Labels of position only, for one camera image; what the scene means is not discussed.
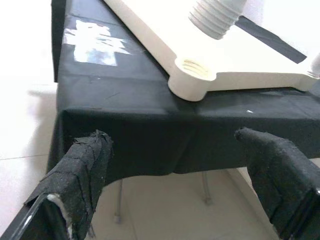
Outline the white plastic table leg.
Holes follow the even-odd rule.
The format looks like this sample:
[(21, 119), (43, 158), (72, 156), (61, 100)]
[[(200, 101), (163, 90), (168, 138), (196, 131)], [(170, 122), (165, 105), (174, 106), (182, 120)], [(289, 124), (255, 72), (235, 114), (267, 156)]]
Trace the white plastic table leg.
[(320, 52), (310, 55), (307, 59), (307, 73), (314, 78), (320, 78)]
[(247, 0), (195, 0), (189, 20), (204, 34), (220, 40), (242, 15)]

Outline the white children table top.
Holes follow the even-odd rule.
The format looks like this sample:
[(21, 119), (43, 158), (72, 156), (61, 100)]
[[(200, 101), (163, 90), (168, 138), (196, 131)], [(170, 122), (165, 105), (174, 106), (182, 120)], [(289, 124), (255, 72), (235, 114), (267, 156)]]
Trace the white children table top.
[(196, 0), (104, 0), (169, 74), (178, 97), (201, 101), (208, 92), (294, 88), (308, 91), (320, 78), (307, 73), (258, 37), (261, 28), (238, 20), (220, 40), (199, 30), (189, 12)]

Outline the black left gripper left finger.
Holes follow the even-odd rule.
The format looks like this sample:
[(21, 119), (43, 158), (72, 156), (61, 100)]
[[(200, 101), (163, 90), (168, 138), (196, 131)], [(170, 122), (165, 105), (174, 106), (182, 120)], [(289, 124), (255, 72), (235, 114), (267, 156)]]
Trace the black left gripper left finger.
[(76, 138), (39, 181), (0, 240), (84, 240), (106, 185), (112, 144), (99, 130)]

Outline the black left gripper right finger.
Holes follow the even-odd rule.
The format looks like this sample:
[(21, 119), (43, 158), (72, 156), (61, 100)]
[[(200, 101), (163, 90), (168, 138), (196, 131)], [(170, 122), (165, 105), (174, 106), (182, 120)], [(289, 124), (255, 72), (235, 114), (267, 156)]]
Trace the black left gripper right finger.
[(246, 167), (281, 240), (320, 240), (320, 167), (285, 138), (240, 128)]

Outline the grey metal table frame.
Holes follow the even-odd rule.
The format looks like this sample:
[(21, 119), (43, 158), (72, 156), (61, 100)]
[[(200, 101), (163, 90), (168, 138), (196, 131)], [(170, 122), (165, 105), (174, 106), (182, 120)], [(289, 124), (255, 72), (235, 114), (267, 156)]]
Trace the grey metal table frame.
[[(203, 171), (201, 173), (202, 186), (204, 192), (204, 203), (210, 206), (213, 203), (208, 183), (208, 172)], [(121, 204), (122, 204), (122, 194), (123, 194), (123, 179), (117, 181), (117, 195), (116, 195), (116, 205), (115, 205), (115, 213), (114, 213), (114, 222), (116, 224), (120, 224), (122, 221), (121, 218)]]

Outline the crumpled clear tape piece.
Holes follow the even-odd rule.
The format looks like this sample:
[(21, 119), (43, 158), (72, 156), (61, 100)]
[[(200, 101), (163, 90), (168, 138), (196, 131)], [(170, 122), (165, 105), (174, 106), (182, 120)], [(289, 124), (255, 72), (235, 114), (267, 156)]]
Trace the crumpled clear tape piece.
[(116, 54), (132, 54), (128, 42), (113, 37), (108, 26), (81, 20), (75, 21), (75, 29), (64, 30), (62, 43), (74, 46), (73, 58), (79, 63), (116, 67)]

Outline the black tablecloth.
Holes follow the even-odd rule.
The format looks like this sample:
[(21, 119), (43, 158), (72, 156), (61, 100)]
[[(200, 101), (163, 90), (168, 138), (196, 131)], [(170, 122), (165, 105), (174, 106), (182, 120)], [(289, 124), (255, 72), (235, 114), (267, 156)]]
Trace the black tablecloth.
[[(308, 158), (320, 158), (320, 82), (308, 92), (271, 88), (208, 93), (200, 102), (176, 97), (168, 75), (102, 0), (51, 0), (52, 54), (57, 117), (47, 169), (74, 138), (96, 130), (113, 141), (106, 183), (133, 176), (163, 176), (244, 167), (234, 133), (241, 127), (292, 141)], [(62, 42), (76, 22), (109, 27), (136, 54), (117, 65), (74, 60)]]

